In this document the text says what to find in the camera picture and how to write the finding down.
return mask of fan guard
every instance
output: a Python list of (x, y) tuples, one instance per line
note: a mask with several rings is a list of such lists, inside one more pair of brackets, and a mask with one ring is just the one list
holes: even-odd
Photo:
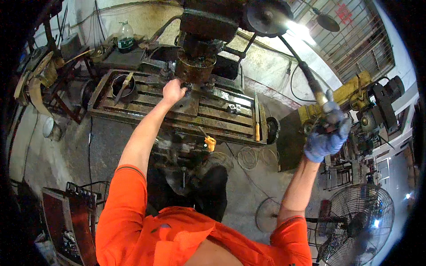
[(389, 193), (371, 184), (346, 187), (330, 199), (330, 212), (318, 218), (318, 261), (327, 265), (363, 265), (383, 247), (394, 222)]

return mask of bolt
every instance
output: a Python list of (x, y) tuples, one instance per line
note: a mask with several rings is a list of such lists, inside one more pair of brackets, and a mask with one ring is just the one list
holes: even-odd
[(264, 21), (266, 23), (271, 23), (272, 22), (272, 18), (273, 18), (273, 14), (272, 14), (271, 11), (267, 10), (267, 11), (263, 12), (262, 18), (264, 19)]
[(368, 118), (367, 117), (361, 118), (361, 123), (362, 123), (363, 126), (368, 125)]

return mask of orange shirt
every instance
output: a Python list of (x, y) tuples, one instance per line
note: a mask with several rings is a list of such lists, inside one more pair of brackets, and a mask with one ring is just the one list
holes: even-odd
[(100, 266), (181, 266), (207, 236), (222, 243), (247, 265), (312, 265), (306, 220), (286, 220), (271, 235), (271, 245), (247, 239), (237, 231), (191, 208), (169, 207), (145, 217), (147, 183), (132, 165), (121, 165), (109, 187), (96, 231)]

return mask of yellow clamp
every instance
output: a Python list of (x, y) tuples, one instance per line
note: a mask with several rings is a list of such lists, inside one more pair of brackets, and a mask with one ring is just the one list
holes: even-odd
[(216, 146), (216, 140), (210, 136), (205, 137), (204, 143), (207, 144), (207, 150), (209, 152), (214, 152), (214, 148)]

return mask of red sign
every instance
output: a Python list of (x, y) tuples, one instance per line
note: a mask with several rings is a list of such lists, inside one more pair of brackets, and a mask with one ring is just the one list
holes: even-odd
[(337, 4), (339, 6), (339, 9), (336, 12), (336, 14), (339, 16), (340, 20), (343, 22), (343, 24), (348, 25), (352, 23), (352, 13), (349, 11), (348, 7), (345, 4)]

